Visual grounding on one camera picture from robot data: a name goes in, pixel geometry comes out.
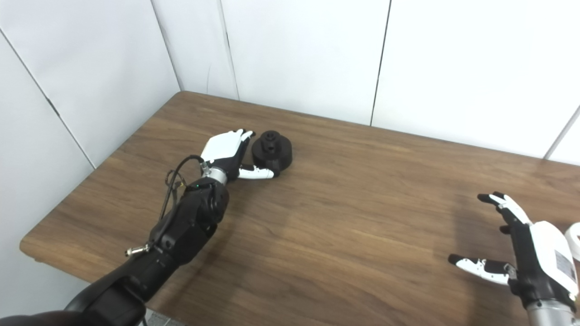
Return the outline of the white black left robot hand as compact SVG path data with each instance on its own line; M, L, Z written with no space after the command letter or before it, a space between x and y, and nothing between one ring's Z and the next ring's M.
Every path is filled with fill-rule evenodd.
M280 172L242 162L253 136L255 132L252 130L238 129L211 137L201 154L207 165L203 176L223 185L236 179L258 180L278 177Z

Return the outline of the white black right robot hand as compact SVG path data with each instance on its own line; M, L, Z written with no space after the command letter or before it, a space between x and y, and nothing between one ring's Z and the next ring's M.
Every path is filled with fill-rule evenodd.
M483 280L510 287L522 305L554 301L576 312L579 295L574 258L561 231L548 221L533 222L510 196L501 192L478 194L481 202L493 204L505 225L500 231L509 235L515 264L450 254L448 262Z

